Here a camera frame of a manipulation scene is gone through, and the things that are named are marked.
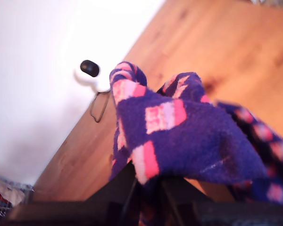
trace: pink pattern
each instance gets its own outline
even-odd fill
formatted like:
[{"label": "pink pattern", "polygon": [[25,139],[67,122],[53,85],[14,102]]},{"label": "pink pattern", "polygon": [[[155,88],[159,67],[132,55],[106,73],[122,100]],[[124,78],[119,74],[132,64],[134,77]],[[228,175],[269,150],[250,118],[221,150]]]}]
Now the pink pattern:
[{"label": "pink pattern", "polygon": [[127,141],[125,138],[125,133],[121,119],[118,121],[118,124],[119,124],[119,135],[117,137],[117,149],[120,150],[123,146],[127,147]]},{"label": "pink pattern", "polygon": [[283,188],[280,185],[271,184],[267,197],[272,201],[283,203]]},{"label": "pink pattern", "polygon": [[138,84],[133,92],[133,97],[142,97],[146,93],[146,87]]},{"label": "pink pattern", "polygon": [[159,106],[147,107],[145,117],[147,134],[172,129],[187,119],[181,99],[162,103]]},{"label": "pink pattern", "polygon": [[206,94],[202,96],[200,102],[211,103],[210,99],[208,98],[208,96]]},{"label": "pink pattern", "polygon": [[173,94],[173,98],[179,98],[180,95],[183,93],[183,91],[185,90],[185,88],[187,88],[188,85],[184,85],[184,86],[180,86],[179,88],[176,89],[175,93]]},{"label": "pink pattern", "polygon": [[152,141],[148,141],[144,144],[143,155],[145,162],[145,175],[148,179],[150,179],[159,174],[159,167]]},{"label": "pink pattern", "polygon": [[122,70],[128,70],[128,71],[132,71],[130,65],[126,62],[120,63],[118,64],[115,69],[122,69]]},{"label": "pink pattern", "polygon": [[183,78],[179,79],[178,84],[177,84],[177,88],[181,87],[188,78],[189,78],[189,75],[184,76]]},{"label": "pink pattern", "polygon": [[166,92],[166,89],[169,88],[171,84],[175,81],[176,77],[177,77],[177,74],[173,75],[172,78],[164,84],[164,87],[162,89],[164,93]]},{"label": "pink pattern", "polygon": [[162,105],[146,108],[146,128],[147,134],[166,129],[165,114]]},{"label": "pink pattern", "polygon": [[175,110],[175,125],[178,126],[180,123],[187,119],[187,114],[183,106],[183,100],[174,100],[174,110]]},{"label": "pink pattern", "polygon": [[130,80],[118,80],[112,87],[116,105],[122,100],[131,97],[142,97],[146,93],[146,87]]},{"label": "pink pattern", "polygon": [[273,139],[273,133],[266,125],[259,123],[254,125],[256,135],[263,141],[270,141]]},{"label": "pink pattern", "polygon": [[275,154],[275,156],[283,161],[283,141],[273,142],[270,144],[270,147]]},{"label": "pink pattern", "polygon": [[110,78],[110,83],[113,82],[115,76],[117,76],[117,75],[122,75],[122,76],[124,76],[126,79],[132,80],[131,74],[130,74],[128,71],[121,70],[121,71],[115,72],[115,73],[111,76],[111,78]]},{"label": "pink pattern", "polygon": [[235,111],[235,114],[238,116],[238,118],[246,123],[252,123],[254,120],[253,115],[245,108],[240,108]]}]

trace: wooden table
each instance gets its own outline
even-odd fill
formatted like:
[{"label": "wooden table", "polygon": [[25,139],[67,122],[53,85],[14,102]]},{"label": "wooden table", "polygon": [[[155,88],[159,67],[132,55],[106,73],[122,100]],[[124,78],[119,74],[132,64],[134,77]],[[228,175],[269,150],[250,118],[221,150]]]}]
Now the wooden table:
[{"label": "wooden table", "polygon": [[[125,60],[145,72],[153,90],[195,71],[212,99],[246,106],[283,136],[283,9],[167,0]],[[84,200],[105,185],[115,127],[111,98],[99,124],[88,109],[36,182],[34,199]],[[218,188],[209,190],[223,199]]]}]

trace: white object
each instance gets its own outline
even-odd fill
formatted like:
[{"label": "white object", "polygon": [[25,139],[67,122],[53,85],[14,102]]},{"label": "white object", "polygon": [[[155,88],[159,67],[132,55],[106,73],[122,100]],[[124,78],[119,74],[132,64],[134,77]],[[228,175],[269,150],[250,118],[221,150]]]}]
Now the white object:
[{"label": "white object", "polygon": [[79,65],[77,68],[75,68],[75,78],[82,85],[90,85],[94,91],[110,91],[109,74],[101,73],[101,69],[98,76],[92,77],[87,73],[83,72]]}]

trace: white wall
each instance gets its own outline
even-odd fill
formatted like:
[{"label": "white wall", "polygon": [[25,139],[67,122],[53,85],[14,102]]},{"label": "white wall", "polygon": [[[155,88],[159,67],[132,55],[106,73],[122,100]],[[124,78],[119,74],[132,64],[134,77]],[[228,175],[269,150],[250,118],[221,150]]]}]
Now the white wall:
[{"label": "white wall", "polygon": [[0,0],[0,175],[34,184],[93,98],[73,69],[108,76],[163,0]]}]

